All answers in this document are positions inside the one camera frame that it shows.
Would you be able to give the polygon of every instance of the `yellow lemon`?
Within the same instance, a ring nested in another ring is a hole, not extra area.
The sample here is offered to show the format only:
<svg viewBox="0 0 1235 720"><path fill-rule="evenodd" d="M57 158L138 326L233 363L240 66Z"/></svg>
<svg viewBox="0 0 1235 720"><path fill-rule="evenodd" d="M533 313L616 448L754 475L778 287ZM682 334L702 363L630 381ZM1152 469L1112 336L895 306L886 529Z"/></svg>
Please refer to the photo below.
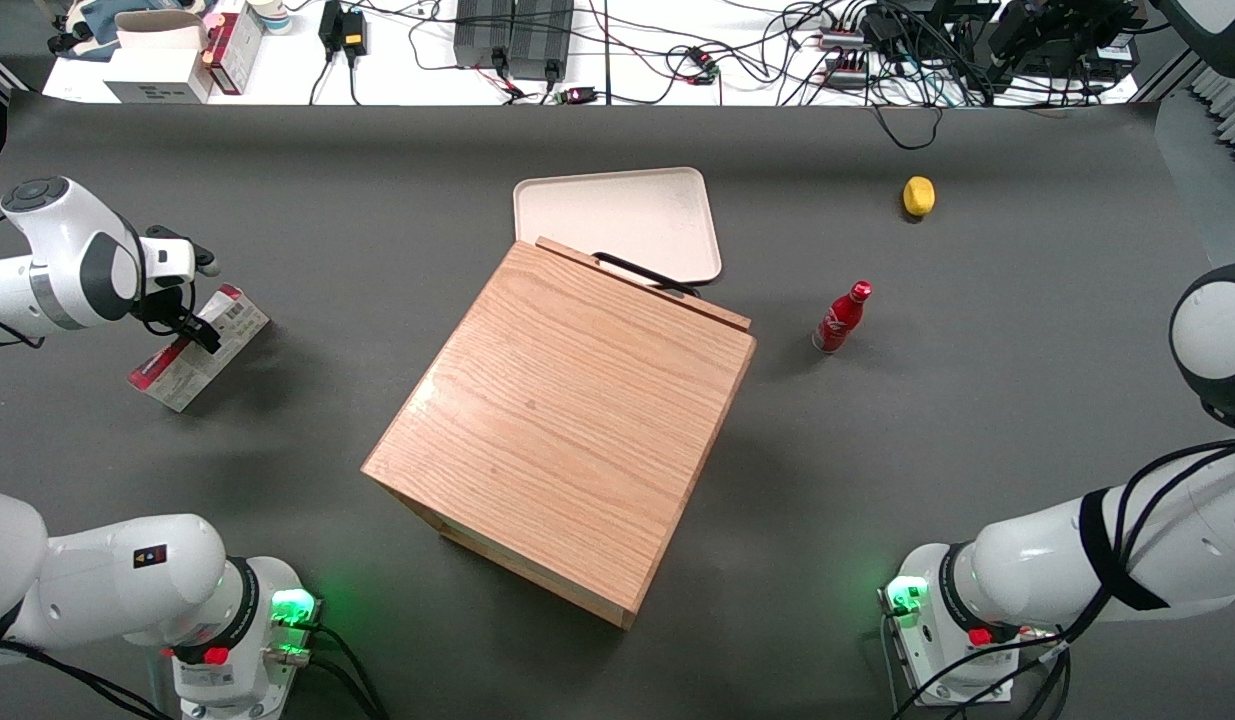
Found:
<svg viewBox="0 0 1235 720"><path fill-rule="evenodd" d="M931 179L910 178L906 182L906 190L902 191L902 204L905 204L906 212L918 219L932 212L932 205L937 204L937 191L932 189Z"/></svg>

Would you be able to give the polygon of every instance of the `cardboard box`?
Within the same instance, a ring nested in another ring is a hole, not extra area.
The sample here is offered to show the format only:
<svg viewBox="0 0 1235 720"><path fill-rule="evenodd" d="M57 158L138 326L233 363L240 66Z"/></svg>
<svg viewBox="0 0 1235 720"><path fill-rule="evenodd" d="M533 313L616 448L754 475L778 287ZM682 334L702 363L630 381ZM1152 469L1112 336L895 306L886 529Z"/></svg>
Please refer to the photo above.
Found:
<svg viewBox="0 0 1235 720"><path fill-rule="evenodd" d="M748 327L548 240L513 243L364 472L443 537L630 629Z"/></svg>
<svg viewBox="0 0 1235 720"><path fill-rule="evenodd" d="M224 284L198 314L221 336L216 352L179 337L128 373L138 391L182 412L225 366L270 321L237 287Z"/></svg>
<svg viewBox="0 0 1235 720"><path fill-rule="evenodd" d="M198 49L120 47L103 79L121 103L196 105L212 86Z"/></svg>

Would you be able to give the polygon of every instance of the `red button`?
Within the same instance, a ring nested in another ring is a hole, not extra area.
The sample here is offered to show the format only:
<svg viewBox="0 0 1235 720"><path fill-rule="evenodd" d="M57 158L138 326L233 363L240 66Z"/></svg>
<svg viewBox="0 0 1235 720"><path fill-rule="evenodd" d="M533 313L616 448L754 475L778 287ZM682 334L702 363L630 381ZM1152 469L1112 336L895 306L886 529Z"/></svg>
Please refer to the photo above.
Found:
<svg viewBox="0 0 1235 720"><path fill-rule="evenodd" d="M973 643L973 647L982 647L983 643L992 643L993 641L995 638L990 636L987 629L972 629L968 631L968 642Z"/></svg>

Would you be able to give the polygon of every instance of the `black handle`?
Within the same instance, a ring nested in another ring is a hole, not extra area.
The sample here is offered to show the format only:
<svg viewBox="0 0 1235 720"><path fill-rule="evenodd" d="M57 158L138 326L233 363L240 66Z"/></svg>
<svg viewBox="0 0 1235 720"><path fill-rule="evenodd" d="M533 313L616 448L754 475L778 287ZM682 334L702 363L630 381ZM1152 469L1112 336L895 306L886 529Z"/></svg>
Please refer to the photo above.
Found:
<svg viewBox="0 0 1235 720"><path fill-rule="evenodd" d="M651 282L659 284L659 287L668 287L671 288L671 290L684 293L684 295L701 296L701 294L697 291L695 288L687 287L684 283L680 282L673 282L671 278L661 273L653 273L653 270L645 268L645 266L636 266L635 263L631 263L631 261L622 261L621 258L618 258L618 256L615 254L608 254L606 252L595 252L593 258L595 261L603 261L603 263L608 263L609 266L618 266L618 268L629 270L631 273L635 273L636 275L643 275L645 278L648 278Z"/></svg>

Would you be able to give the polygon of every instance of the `green led light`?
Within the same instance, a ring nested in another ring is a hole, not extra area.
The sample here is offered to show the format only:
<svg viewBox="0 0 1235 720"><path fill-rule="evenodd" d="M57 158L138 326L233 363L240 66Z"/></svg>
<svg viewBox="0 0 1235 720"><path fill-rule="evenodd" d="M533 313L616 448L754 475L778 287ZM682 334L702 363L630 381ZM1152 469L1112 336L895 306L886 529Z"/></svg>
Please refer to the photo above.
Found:
<svg viewBox="0 0 1235 720"><path fill-rule="evenodd" d="M888 583L885 594L892 601L893 614L910 615L919 611L924 598L927 597L927 580L902 576Z"/></svg>
<svg viewBox="0 0 1235 720"><path fill-rule="evenodd" d="M301 588L275 592L270 597L270 620L279 622L310 622L315 616L315 597Z"/></svg>

